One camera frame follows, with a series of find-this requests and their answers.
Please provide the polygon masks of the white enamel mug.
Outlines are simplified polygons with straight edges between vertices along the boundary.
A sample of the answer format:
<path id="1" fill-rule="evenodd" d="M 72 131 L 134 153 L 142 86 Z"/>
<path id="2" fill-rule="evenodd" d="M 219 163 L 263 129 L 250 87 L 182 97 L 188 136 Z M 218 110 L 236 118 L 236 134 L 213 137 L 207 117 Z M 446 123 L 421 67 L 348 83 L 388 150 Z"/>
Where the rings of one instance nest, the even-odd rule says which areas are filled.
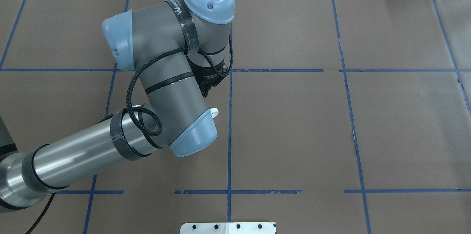
<path id="1" fill-rule="evenodd" d="M 215 108 L 215 107 L 210 108 L 209 111 L 210 111 L 210 116 L 211 116 L 212 118 L 216 118 L 217 115 L 219 114 L 219 110 L 218 110 L 217 108 Z"/>

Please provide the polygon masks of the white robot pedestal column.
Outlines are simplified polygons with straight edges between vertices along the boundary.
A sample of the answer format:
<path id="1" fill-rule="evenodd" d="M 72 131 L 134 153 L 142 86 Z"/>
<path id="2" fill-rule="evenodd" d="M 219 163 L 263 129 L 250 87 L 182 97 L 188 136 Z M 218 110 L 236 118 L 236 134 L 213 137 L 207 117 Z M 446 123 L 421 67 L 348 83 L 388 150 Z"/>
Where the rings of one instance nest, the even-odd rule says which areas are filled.
<path id="1" fill-rule="evenodd" d="M 276 234 L 272 222 L 209 222 L 182 224 L 180 234 Z"/>

